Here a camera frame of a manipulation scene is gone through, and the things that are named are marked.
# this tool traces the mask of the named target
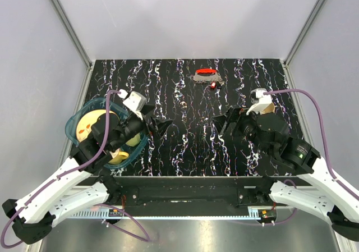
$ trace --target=gray wall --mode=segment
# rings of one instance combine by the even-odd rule
[[[60,0],[91,59],[285,58],[316,0]]]
[[[327,0],[290,63],[297,88],[318,101],[335,170],[359,189],[359,0]],[[314,106],[301,95],[315,146],[323,154]]]
[[[49,0],[0,0],[0,19],[2,203],[56,169],[86,69]],[[1,209],[1,229],[6,220]]]

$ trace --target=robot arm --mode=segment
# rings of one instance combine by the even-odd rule
[[[41,240],[53,227],[80,210],[100,203],[117,203],[121,199],[120,186],[109,173],[100,177],[100,181],[90,189],[69,197],[63,196],[79,182],[102,169],[113,158],[116,150],[136,134],[144,131],[156,140],[163,136],[172,123],[171,120],[159,122],[151,118],[152,124],[149,124],[145,115],[154,107],[145,104],[145,97],[137,92],[129,94],[124,90],[117,93],[132,113],[125,121],[120,121],[115,114],[109,114],[109,132],[104,152],[93,163],[87,162],[96,155],[100,148],[98,143],[105,138],[105,114],[91,126],[87,138],[73,148],[63,165],[38,188],[19,200],[9,199],[3,203],[2,207],[9,218],[19,212],[13,218],[12,228],[16,236],[25,243],[33,244]]]
[[[317,196],[264,177],[263,186],[257,188],[259,197],[269,197],[274,202],[311,213],[328,222],[344,237],[359,241],[359,201],[338,180],[354,194],[359,195],[359,191],[338,174],[334,180],[319,152],[304,140],[291,137],[285,120],[266,111],[272,102],[265,92],[265,89],[251,92],[253,105],[249,109],[230,107],[224,115],[213,117],[217,131],[223,135],[230,123],[236,123],[232,136],[252,141],[275,163],[287,167],[323,193]]]

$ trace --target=metal frame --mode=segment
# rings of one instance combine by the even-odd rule
[[[76,50],[78,51],[82,61],[86,65],[87,68],[91,67],[92,60],[89,58],[88,54],[86,53],[85,48],[82,46],[79,37],[77,37],[75,30],[73,29],[70,21],[68,20],[67,15],[60,3],[59,0],[50,0],[56,14],[58,15],[63,27],[65,28],[68,36],[70,37],[71,41],[73,42],[73,46],[75,46]]]
[[[342,252],[357,252],[355,242],[348,240],[347,238],[337,234],[333,231],[333,237],[337,239],[338,246]]]
[[[84,105],[86,92],[87,92],[88,87],[89,87],[89,83],[90,83],[90,80],[91,80],[91,75],[92,75],[92,73],[94,71],[94,66],[95,66],[95,62],[91,65],[90,68],[88,68],[88,70],[86,72],[85,78],[84,78],[84,80],[82,82],[82,85],[81,85],[79,97],[77,98],[75,109],[73,111],[74,114],[78,110],[80,110],[82,108],[82,106]],[[72,141],[69,138],[66,138],[66,141],[65,141],[64,146],[63,146],[62,151],[61,151],[61,155],[60,155],[60,159],[59,159],[59,162],[57,164],[57,167],[60,167],[60,165],[68,157],[68,155],[70,153],[70,150],[71,150],[71,146],[72,146]]]
[[[288,65],[285,65],[284,61],[282,61],[282,60],[280,62],[281,62],[282,67],[283,67],[284,75],[287,78],[288,87],[291,88],[291,89],[295,89],[296,86],[294,84],[293,77],[292,77],[292,74],[290,73]],[[295,107],[296,112],[297,112],[297,116],[298,116],[298,119],[299,119],[299,124],[301,126],[304,139],[309,144],[314,146],[313,138],[312,138],[312,136],[311,136],[311,134],[309,132],[308,122],[307,122],[307,119],[305,118],[303,107],[302,107],[302,104],[300,103],[300,100],[299,100],[299,94],[298,93],[291,93],[291,97],[292,97],[293,104],[294,104],[294,107]]]
[[[273,177],[284,181],[288,176]],[[249,205],[272,206],[271,200],[259,203],[254,188],[263,177],[115,177],[126,198],[126,211],[132,216],[247,216]],[[308,183],[290,177],[298,186]],[[80,186],[92,186],[89,177]]]
[[[316,17],[318,16],[321,8],[323,7],[324,3],[326,0],[317,0],[314,8],[312,9],[312,11],[310,12],[301,32],[299,33],[294,45],[292,46],[292,49],[289,51],[289,54],[287,56],[287,58],[284,60],[284,64],[285,65],[289,65],[290,62],[292,61],[294,55],[296,54],[298,48],[300,47],[301,43],[303,42],[305,36],[307,35],[310,27],[312,26],[312,24],[314,23]]]
[[[32,245],[26,245],[25,249],[23,251],[25,252],[39,252],[41,249],[41,246],[43,244],[43,239],[41,239],[40,241],[32,244]]]

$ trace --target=black table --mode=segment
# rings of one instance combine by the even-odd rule
[[[190,76],[200,68],[216,69],[222,89],[194,83]],[[149,141],[136,161],[113,171],[117,176],[290,175],[248,141],[229,132],[221,140],[210,122],[231,105],[250,106],[256,88],[288,88],[279,59],[108,59],[96,61],[85,102],[109,89],[138,91],[156,105],[154,115],[174,119],[161,145]],[[111,100],[122,105],[115,95]],[[273,102],[291,134],[302,138],[291,96],[275,95]]]

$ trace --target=purple cable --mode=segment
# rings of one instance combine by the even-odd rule
[[[284,181],[283,181],[283,183],[291,183],[292,185],[293,185],[293,187],[296,189],[297,188],[297,186],[296,186],[296,184],[292,181],[292,180],[290,180],[290,179],[285,179]],[[297,208],[294,208],[294,210],[293,210],[293,213],[291,213],[291,215],[289,216],[289,217],[287,217],[285,220],[283,220],[283,221],[279,221],[279,222],[276,222],[275,223],[275,225],[282,225],[282,224],[284,224],[284,223],[287,223],[289,220],[291,220],[295,215],[296,215],[296,213],[297,213],[297,211],[298,211],[298,209]],[[262,225],[261,224],[258,224],[258,223],[256,223],[256,224],[249,224],[249,223],[243,223],[243,222],[240,222],[240,221],[233,221],[233,223],[235,223],[235,224],[240,224],[240,225],[245,225],[245,226],[261,226],[262,227]]]
[[[112,224],[110,224],[110,223],[107,223],[108,226],[113,227],[113,228],[115,228],[115,229],[117,229],[117,230],[119,230],[119,231],[122,231],[122,232],[124,232],[124,233],[126,233],[126,234],[132,236],[133,238],[139,239],[140,241],[143,241],[143,242],[150,242],[150,241],[151,241],[150,236],[148,235],[148,233],[146,232],[146,230],[143,228],[143,226],[140,224],[140,222],[138,222],[137,220],[135,220],[130,214],[128,214],[127,212],[125,212],[125,210],[118,209],[118,208],[116,208],[116,207],[114,207],[114,206],[107,205],[107,204],[103,204],[103,203],[101,203],[101,204],[96,204],[96,205],[97,205],[97,206],[105,206],[105,207],[108,207],[108,208],[115,209],[115,210],[119,211],[120,213],[122,213],[122,214],[126,215],[127,217],[129,217],[130,220],[132,220],[132,221],[140,228],[140,230],[142,230],[142,232],[144,233],[144,235],[146,235],[146,239],[143,238],[143,237],[141,237],[141,236],[135,235],[135,234],[133,234],[132,232],[126,231],[126,230],[124,230],[124,229],[122,229],[122,228],[119,228],[119,227],[117,227],[117,226],[115,226],[115,225],[112,225]]]
[[[298,93],[302,93],[305,96],[307,96],[308,98],[310,98],[310,100],[313,102],[315,109],[318,113],[318,117],[319,117],[319,125],[320,125],[320,132],[321,132],[321,138],[323,140],[323,146],[324,146],[324,155],[325,155],[325,161],[326,161],[326,166],[328,168],[328,172],[330,173],[331,177],[333,178],[333,180],[336,180],[336,182],[342,187],[344,188],[347,193],[349,193],[350,195],[352,195],[355,199],[359,200],[359,195],[357,195],[354,191],[352,191],[350,188],[348,188],[341,180],[337,180],[335,173],[333,172],[333,166],[332,163],[330,162],[329,159],[329,152],[328,152],[328,145],[326,143],[326,137],[325,137],[325,132],[324,132],[324,124],[323,124],[323,117],[321,115],[321,111],[319,108],[318,103],[315,101],[315,99],[306,91],[301,90],[301,89],[284,89],[284,90],[276,90],[276,91],[269,91],[269,92],[264,92],[264,95],[272,95],[272,94],[281,94],[281,93],[289,93],[289,92],[298,92]]]
[[[103,152],[104,148],[105,148],[105,145],[106,145],[106,141],[107,141],[107,137],[108,137],[108,131],[109,131],[109,120],[110,120],[110,95],[111,94],[120,94],[121,92],[120,91],[117,91],[117,90],[109,90],[107,92],[107,96],[106,96],[106,118],[105,118],[105,134],[103,136],[103,141],[102,141],[102,144],[100,146],[100,149],[97,151],[96,155],[94,155],[92,157],[92,159],[90,159],[89,161],[87,161],[86,163],[78,166],[78,167],[75,167],[73,169],[69,169],[68,171],[65,171],[61,174],[59,174],[58,176],[56,176],[56,178],[60,179],[61,177],[71,173],[71,172],[74,172],[74,171],[77,171],[78,169],[83,169],[85,167],[87,167],[88,165],[90,165],[91,163],[93,163],[93,161],[95,161],[100,155],[101,153]],[[46,188],[48,188],[52,183],[54,183],[57,179],[52,179],[50,180],[49,182],[47,182],[45,185],[43,185],[38,191],[36,191],[29,199],[27,202],[25,202],[25,206],[28,206],[33,199],[35,199],[42,191],[44,191]],[[19,241],[13,245],[6,245],[5,244],[5,234],[10,226],[10,224],[15,220],[15,218],[22,212],[22,210],[24,210],[24,207],[21,207],[11,218],[10,220],[6,223],[4,229],[2,230],[2,233],[1,233],[1,238],[0,238],[0,243],[1,243],[1,246],[5,249],[9,249],[9,248],[14,248],[15,246],[19,245],[22,243],[22,241]]]

